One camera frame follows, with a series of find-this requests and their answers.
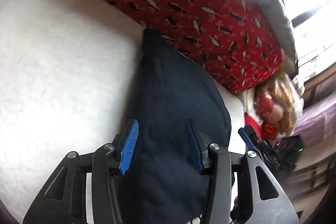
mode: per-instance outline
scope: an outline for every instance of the purple cloth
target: purple cloth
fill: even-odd
[[[306,147],[322,142],[336,133],[336,92],[303,111],[294,129]]]

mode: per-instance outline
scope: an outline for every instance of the silver screw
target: silver screw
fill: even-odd
[[[107,143],[106,145],[104,145],[105,150],[112,150],[113,148],[114,148],[114,146],[111,143]]]
[[[250,158],[255,158],[255,157],[257,156],[257,153],[254,152],[254,151],[252,151],[252,150],[250,150],[250,151],[247,152],[247,155],[248,155]]]
[[[219,144],[217,143],[210,143],[209,147],[213,150],[218,150],[220,148]]]
[[[68,153],[67,156],[68,156],[69,159],[73,159],[73,158],[75,158],[77,156],[77,154],[76,154],[75,151],[71,151],[71,152]]]

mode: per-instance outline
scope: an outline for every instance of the folded dark garment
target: folded dark garment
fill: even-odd
[[[185,224],[203,212],[209,182],[193,166],[186,120],[227,147],[230,116],[207,72],[159,32],[144,31],[142,51],[127,114],[138,120],[139,137],[119,181],[120,210],[126,224]]]

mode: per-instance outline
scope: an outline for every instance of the plastic bag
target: plastic bag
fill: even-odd
[[[283,118],[275,122],[274,127],[287,136],[292,135],[293,128],[302,115],[303,103],[289,76],[284,72],[277,73],[275,77],[261,84],[257,94],[263,92],[268,92],[274,103],[283,107]]]

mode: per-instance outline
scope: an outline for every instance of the white surface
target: white surface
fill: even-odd
[[[0,0],[0,199],[19,222],[69,151],[120,131],[141,40],[142,27],[102,0]],[[221,94],[230,150],[244,152],[242,105]]]

